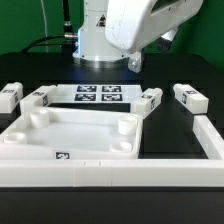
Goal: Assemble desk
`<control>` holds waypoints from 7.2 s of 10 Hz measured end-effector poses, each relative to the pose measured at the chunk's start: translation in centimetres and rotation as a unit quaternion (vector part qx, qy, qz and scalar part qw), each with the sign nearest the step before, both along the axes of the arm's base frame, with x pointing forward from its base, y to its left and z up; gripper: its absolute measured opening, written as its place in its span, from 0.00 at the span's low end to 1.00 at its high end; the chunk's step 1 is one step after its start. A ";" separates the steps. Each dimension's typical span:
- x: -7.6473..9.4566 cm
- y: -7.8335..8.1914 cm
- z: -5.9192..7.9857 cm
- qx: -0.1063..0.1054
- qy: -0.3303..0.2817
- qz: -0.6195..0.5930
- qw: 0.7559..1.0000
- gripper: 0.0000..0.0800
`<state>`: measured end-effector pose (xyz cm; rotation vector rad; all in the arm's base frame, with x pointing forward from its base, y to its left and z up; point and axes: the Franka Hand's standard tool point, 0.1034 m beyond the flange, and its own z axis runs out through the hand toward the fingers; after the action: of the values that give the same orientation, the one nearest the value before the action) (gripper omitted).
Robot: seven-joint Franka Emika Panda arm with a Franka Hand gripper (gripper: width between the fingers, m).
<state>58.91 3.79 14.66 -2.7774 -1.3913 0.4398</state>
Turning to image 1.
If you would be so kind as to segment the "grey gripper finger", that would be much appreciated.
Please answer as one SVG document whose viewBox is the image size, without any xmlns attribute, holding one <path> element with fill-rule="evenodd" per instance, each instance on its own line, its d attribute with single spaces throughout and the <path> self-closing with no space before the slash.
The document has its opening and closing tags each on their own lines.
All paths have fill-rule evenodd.
<svg viewBox="0 0 224 224">
<path fill-rule="evenodd" d="M 129 56 L 128 68 L 135 73 L 139 73 L 142 69 L 143 62 L 144 62 L 143 51 L 136 51 L 135 53 Z"/>
<path fill-rule="evenodd" d="M 162 53 L 168 53 L 171 49 L 173 40 L 178 32 L 178 29 L 172 29 L 166 32 L 158 39 L 157 49 Z"/>
</svg>

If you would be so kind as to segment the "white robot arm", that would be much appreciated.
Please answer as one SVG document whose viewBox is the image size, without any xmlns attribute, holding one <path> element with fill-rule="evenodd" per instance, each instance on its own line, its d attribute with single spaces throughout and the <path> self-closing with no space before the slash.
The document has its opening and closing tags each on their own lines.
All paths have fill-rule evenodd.
<svg viewBox="0 0 224 224">
<path fill-rule="evenodd" d="M 169 49 L 180 25 L 200 10 L 204 0 L 84 0 L 73 61 L 94 68 L 126 65 L 138 73 L 143 49 L 155 40 Z"/>
</svg>

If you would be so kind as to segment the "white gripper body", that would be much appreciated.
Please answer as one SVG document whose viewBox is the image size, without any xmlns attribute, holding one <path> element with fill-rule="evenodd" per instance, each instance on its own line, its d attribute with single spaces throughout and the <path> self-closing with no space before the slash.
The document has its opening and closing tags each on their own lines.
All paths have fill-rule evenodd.
<svg viewBox="0 0 224 224">
<path fill-rule="evenodd" d="M 105 36 L 115 48 L 133 54 L 193 17 L 203 0 L 176 0 L 157 10 L 158 0 L 109 0 Z"/>
</svg>

